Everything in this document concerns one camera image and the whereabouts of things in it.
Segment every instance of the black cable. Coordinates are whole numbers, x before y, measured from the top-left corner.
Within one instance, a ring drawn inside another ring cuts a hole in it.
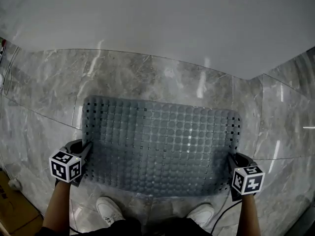
[[[70,227],[70,229],[71,229],[72,231],[74,231],[75,233],[81,234],[81,232],[78,232],[77,230],[74,230],[71,226],[69,226],[69,227]]]
[[[223,216],[228,210],[230,210],[231,208],[233,208],[233,207],[235,207],[236,205],[240,204],[241,202],[242,202],[242,200],[239,201],[239,202],[237,202],[236,204],[233,204],[232,206],[230,206],[229,208],[227,208],[224,212],[222,212],[222,214],[220,215],[220,217],[216,220],[216,222],[215,222],[215,224],[214,224],[214,226],[213,226],[213,228],[212,228],[211,234],[212,234],[213,231],[215,230],[215,227],[216,227],[218,221],[222,218],[222,216]]]

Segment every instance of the perforated bath mat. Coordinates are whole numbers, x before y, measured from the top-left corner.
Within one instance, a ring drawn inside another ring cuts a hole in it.
[[[89,96],[85,177],[156,197],[215,194],[228,188],[226,156],[236,152],[241,126],[232,110]]]

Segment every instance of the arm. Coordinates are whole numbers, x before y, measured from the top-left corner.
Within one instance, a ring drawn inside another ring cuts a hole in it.
[[[50,199],[43,227],[56,233],[69,232],[69,197],[71,183],[59,181]]]
[[[237,236],[260,236],[260,228],[253,194],[242,196],[242,200]]]

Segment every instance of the person's leg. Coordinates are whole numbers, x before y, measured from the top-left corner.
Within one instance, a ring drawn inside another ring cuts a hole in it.
[[[96,208],[109,227],[94,231],[94,235],[142,235],[140,222],[135,219],[125,220],[120,208],[112,199],[100,197],[96,202]]]
[[[178,218],[167,229],[165,236],[198,235],[209,236],[204,229],[209,225],[215,211],[210,204],[202,204],[192,210],[186,218]]]

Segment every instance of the white sneaker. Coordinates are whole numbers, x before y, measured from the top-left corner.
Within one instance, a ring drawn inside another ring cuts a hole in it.
[[[191,218],[195,223],[197,223],[201,228],[205,228],[209,223],[215,210],[210,204],[203,204],[192,210],[187,218]]]
[[[122,215],[122,211],[115,202],[108,197],[98,198],[96,208],[102,219],[104,219],[109,226],[111,226],[115,221],[125,220]]]

